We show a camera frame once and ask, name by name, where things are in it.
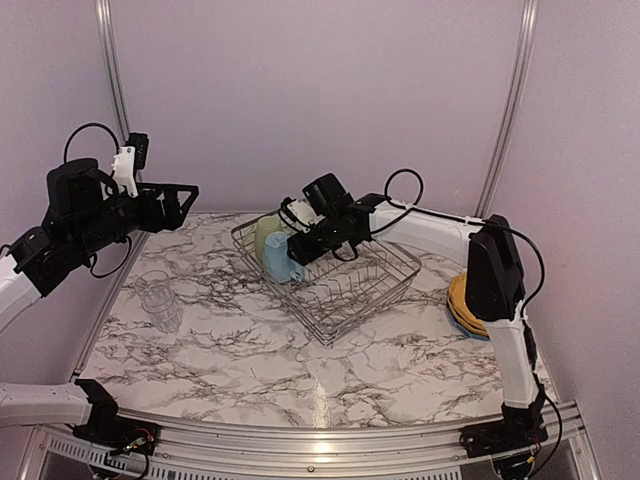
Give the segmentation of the light blue mug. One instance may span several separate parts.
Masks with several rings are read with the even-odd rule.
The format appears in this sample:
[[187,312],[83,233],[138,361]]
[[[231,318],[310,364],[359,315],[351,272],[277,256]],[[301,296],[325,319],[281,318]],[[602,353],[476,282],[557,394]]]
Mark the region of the light blue mug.
[[302,282],[305,279],[305,269],[288,256],[287,240],[287,235],[281,231],[273,232],[266,238],[263,251],[264,268],[277,283]]

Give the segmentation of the clear glass front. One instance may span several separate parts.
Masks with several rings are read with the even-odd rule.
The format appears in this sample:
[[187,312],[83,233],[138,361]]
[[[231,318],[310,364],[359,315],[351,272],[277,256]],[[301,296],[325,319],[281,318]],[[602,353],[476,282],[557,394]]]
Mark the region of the clear glass front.
[[181,317],[174,297],[144,297],[141,302],[156,329],[163,333],[176,333],[179,330]]

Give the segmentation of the clear glass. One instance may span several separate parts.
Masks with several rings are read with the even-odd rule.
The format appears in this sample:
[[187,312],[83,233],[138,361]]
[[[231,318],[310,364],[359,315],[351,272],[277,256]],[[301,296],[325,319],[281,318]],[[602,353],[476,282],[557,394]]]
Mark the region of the clear glass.
[[175,300],[167,272],[151,270],[134,282],[134,290],[146,311],[163,311]]
[[174,297],[144,297],[141,302],[156,329],[163,333],[176,333],[179,330],[181,317]]

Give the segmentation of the yellow plate back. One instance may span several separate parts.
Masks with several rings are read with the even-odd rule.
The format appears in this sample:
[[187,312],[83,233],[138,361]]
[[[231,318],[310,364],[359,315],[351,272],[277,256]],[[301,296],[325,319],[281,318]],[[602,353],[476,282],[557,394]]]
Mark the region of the yellow plate back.
[[448,290],[447,305],[450,310],[467,312],[470,310],[466,304],[467,273],[462,273],[453,278]]

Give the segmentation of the yellow plate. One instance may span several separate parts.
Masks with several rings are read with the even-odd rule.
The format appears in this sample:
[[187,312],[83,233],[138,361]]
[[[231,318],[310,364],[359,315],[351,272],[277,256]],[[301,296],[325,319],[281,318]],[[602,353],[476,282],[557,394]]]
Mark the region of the yellow plate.
[[447,305],[450,310],[467,312],[470,310],[466,304],[467,273],[462,273],[453,278],[448,290]]
[[459,307],[455,302],[447,302],[447,312],[453,325],[471,337],[488,339],[483,322],[476,318],[465,305]]

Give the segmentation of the yellow plate front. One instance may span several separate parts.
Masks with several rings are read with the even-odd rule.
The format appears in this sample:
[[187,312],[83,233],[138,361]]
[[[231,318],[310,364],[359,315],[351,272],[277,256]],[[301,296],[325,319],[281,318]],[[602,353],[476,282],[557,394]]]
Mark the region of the yellow plate front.
[[471,337],[488,339],[483,322],[476,318],[465,305],[459,307],[455,302],[447,302],[447,312],[453,325]]

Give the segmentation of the blue dotted plate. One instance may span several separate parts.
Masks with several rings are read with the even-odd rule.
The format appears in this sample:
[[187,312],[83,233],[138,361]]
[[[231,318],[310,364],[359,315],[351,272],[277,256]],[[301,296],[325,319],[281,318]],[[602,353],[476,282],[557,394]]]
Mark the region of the blue dotted plate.
[[489,334],[481,321],[468,321],[465,318],[460,318],[454,313],[451,314],[451,319],[453,325],[468,337],[483,341],[489,340]]

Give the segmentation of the clear glass back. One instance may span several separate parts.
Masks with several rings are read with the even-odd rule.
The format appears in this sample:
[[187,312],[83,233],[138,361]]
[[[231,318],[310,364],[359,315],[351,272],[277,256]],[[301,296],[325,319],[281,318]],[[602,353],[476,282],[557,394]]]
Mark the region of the clear glass back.
[[134,282],[134,290],[146,311],[163,311],[175,300],[167,272],[151,270]]

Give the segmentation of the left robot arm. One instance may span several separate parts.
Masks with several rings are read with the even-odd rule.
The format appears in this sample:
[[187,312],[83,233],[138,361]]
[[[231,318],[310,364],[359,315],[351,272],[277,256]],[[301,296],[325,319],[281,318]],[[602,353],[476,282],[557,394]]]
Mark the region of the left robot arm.
[[[91,268],[96,254],[130,243],[134,231],[180,228],[199,195],[196,185],[134,183],[119,187],[94,158],[72,160],[47,175],[49,207],[41,225],[8,247],[1,258],[1,326],[51,294],[70,273]],[[86,425],[106,445],[125,438],[118,405],[95,380],[59,385],[4,383],[1,424]]]

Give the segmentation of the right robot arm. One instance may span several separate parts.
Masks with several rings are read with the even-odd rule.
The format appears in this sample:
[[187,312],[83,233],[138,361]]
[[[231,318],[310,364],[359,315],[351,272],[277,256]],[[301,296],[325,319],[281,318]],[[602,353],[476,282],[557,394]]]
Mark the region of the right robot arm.
[[306,185],[300,200],[281,201],[279,213],[293,230],[289,257],[308,266],[324,254],[344,262],[363,244],[380,241],[446,262],[456,274],[446,295],[447,312],[459,329],[483,337],[494,352],[502,388],[501,417],[463,429],[472,455],[496,453],[547,439],[542,407],[546,389],[537,373],[538,349],[528,321],[532,295],[517,243],[531,240],[501,215],[446,214],[394,198],[391,187],[355,198],[336,175]]

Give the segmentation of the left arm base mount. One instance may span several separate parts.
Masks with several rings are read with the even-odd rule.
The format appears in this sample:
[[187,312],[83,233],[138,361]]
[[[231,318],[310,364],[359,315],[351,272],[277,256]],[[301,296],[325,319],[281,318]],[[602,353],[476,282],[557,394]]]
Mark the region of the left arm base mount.
[[106,420],[76,425],[72,428],[72,433],[76,438],[108,447],[115,451],[116,455],[128,454],[127,447],[135,441],[143,439],[144,442],[137,448],[133,448],[132,451],[151,456],[156,448],[160,427],[156,423],[117,415]]

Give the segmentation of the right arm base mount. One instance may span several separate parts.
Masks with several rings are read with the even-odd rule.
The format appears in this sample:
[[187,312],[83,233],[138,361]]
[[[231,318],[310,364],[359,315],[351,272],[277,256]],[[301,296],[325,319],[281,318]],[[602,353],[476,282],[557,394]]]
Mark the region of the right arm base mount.
[[469,458],[477,458],[534,446],[548,438],[546,425],[542,421],[525,427],[497,420],[463,427],[459,441]]

